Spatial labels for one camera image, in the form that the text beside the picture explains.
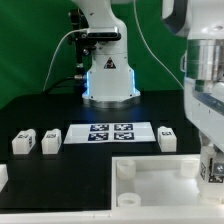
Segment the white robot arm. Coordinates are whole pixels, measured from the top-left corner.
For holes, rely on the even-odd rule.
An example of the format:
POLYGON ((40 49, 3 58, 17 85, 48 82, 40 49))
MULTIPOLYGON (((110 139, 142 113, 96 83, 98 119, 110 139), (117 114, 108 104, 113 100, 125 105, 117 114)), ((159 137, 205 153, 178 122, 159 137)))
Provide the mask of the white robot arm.
MULTIPOLYGON (((140 96, 128 64, 127 28, 111 6, 132 0, 71 0, 88 22, 87 40, 96 42, 87 72, 85 103, 119 105, 140 96)), ((186 117, 224 152, 224 0, 162 0, 162 20, 187 39, 182 58, 186 117)))

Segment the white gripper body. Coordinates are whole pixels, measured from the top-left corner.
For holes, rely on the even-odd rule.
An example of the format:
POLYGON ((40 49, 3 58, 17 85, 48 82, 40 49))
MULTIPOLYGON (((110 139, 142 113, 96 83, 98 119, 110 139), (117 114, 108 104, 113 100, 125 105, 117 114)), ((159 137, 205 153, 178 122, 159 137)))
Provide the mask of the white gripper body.
POLYGON ((194 79, 184 80, 186 117, 224 152, 224 83, 213 84, 210 93, 198 92, 195 87, 194 79))

